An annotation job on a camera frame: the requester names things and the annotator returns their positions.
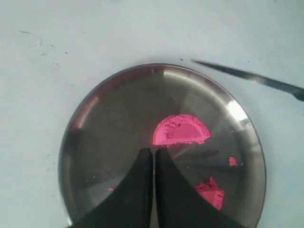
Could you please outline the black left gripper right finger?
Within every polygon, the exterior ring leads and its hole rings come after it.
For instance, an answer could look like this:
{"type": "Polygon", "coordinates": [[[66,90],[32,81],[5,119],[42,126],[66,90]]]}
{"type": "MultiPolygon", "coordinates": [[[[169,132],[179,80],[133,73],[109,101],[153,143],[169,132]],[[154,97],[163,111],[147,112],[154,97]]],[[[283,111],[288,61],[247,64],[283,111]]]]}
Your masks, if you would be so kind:
{"type": "Polygon", "coordinates": [[[155,153],[155,190],[160,228],[242,227],[197,193],[164,148],[155,153]]]}

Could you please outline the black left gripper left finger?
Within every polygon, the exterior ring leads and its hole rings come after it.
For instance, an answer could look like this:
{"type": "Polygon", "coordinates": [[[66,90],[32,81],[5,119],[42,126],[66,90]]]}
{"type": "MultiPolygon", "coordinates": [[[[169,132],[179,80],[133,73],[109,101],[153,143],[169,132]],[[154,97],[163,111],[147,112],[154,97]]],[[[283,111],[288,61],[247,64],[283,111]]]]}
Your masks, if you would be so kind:
{"type": "Polygon", "coordinates": [[[121,183],[71,228],[148,228],[153,199],[153,155],[141,149],[121,183]]]}

